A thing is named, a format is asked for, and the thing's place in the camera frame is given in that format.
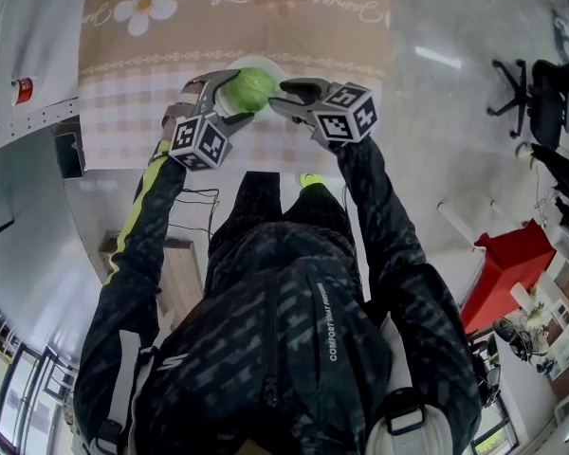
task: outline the black pants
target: black pants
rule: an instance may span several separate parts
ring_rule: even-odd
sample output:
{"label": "black pants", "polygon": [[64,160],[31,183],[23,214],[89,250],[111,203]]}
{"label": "black pants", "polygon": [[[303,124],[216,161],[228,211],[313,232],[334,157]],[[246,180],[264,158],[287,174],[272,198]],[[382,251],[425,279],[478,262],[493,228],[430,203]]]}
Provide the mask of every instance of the black pants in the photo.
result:
{"label": "black pants", "polygon": [[341,234],[354,246],[348,214],[323,184],[303,188],[293,207],[283,214],[280,174],[247,172],[238,189],[236,202],[228,220],[211,238],[209,256],[223,243],[262,223],[277,221],[329,228]]}

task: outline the zipper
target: zipper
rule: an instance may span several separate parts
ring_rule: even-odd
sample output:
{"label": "zipper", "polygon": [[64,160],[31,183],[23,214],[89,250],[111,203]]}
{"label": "zipper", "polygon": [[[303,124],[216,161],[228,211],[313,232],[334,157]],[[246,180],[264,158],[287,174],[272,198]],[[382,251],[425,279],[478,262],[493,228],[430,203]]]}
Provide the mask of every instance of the zipper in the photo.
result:
{"label": "zipper", "polygon": [[270,408],[278,406],[278,334],[276,332],[276,299],[274,289],[266,291],[267,301],[267,376],[264,379],[264,401]]}

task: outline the yellow stripe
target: yellow stripe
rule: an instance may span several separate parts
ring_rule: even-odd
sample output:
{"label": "yellow stripe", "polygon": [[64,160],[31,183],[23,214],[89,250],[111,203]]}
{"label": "yellow stripe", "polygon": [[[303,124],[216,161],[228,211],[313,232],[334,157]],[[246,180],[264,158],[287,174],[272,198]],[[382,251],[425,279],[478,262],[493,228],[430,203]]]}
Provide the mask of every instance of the yellow stripe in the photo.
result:
{"label": "yellow stripe", "polygon": [[[158,151],[162,153],[168,152],[170,147],[171,147],[170,142],[162,140],[158,145]],[[116,253],[121,253],[122,251],[124,251],[126,238],[133,230],[133,227],[135,226],[139,218],[139,215],[141,214],[141,203],[143,202],[143,198],[148,193],[148,191],[153,187],[154,183],[156,182],[156,178],[158,177],[158,172],[160,172],[160,167],[162,167],[162,164],[167,161],[167,158],[168,156],[162,156],[160,158],[157,158],[150,164],[150,166],[146,169],[145,173],[143,173],[142,177],[143,185],[141,187],[141,192],[137,196],[137,199],[135,199],[135,202],[133,203],[133,209],[129,213],[129,217],[126,219],[124,227],[122,228],[122,231],[120,232],[120,235],[116,240],[116,251],[114,251],[112,256],[114,256]],[[109,284],[112,281],[112,277],[120,271],[118,265],[112,262],[112,256],[110,256],[110,266],[112,267],[112,272],[105,280],[103,286]]]}

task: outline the white plate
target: white plate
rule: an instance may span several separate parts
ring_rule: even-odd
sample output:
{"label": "white plate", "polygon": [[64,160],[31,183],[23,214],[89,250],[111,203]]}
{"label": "white plate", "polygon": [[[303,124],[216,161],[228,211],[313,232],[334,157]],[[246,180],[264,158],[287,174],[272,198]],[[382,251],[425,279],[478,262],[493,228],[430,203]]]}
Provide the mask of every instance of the white plate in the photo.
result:
{"label": "white plate", "polygon": [[[286,96],[286,93],[280,88],[280,83],[282,81],[286,81],[288,77],[285,72],[276,63],[274,63],[274,61],[262,56],[246,56],[231,63],[227,69],[242,69],[244,67],[255,67],[265,71],[276,82],[276,91],[274,96],[280,98],[284,98]],[[234,111],[229,107],[228,100],[222,96],[221,89],[217,92],[216,101],[219,107],[224,111],[223,116],[231,117],[232,115],[235,115]],[[272,108],[269,107],[269,104],[267,104],[264,109],[255,114],[253,122],[268,121],[275,118],[280,117],[274,113]]]}

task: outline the white flower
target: white flower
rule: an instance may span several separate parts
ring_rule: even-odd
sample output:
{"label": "white flower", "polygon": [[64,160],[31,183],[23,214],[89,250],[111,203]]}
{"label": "white flower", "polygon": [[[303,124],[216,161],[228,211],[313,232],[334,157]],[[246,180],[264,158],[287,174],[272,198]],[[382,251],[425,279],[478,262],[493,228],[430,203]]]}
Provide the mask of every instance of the white flower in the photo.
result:
{"label": "white flower", "polygon": [[124,0],[116,5],[114,18],[117,22],[129,20],[129,33],[143,35],[150,25],[150,17],[166,20],[177,10],[175,0]]}

